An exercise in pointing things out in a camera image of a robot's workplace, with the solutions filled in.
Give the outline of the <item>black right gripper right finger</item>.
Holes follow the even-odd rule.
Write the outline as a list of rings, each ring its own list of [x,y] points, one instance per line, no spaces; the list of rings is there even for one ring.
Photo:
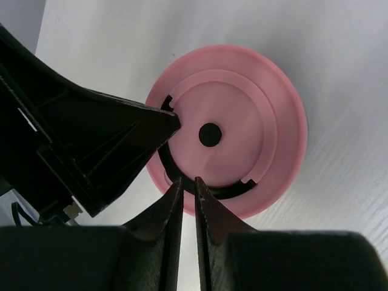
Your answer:
[[[348,231],[264,231],[246,224],[195,179],[202,290],[386,290],[368,240]]]

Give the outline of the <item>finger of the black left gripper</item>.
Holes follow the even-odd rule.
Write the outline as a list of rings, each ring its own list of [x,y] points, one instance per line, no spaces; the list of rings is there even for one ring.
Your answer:
[[[74,202],[102,212],[179,128],[172,112],[71,82],[1,29],[1,190],[40,222],[66,223]]]

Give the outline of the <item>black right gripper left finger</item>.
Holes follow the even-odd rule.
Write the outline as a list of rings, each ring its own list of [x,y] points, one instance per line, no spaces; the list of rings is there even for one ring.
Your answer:
[[[2,290],[176,290],[183,183],[121,226],[1,229]]]

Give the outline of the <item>pink round lid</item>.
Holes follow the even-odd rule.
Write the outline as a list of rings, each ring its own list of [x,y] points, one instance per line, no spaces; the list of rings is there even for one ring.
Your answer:
[[[184,180],[195,212],[196,177],[240,218],[276,202],[304,159],[307,118],[288,77],[269,59],[235,45],[196,49],[154,83],[147,105],[170,110],[181,128],[147,164],[160,191]]]

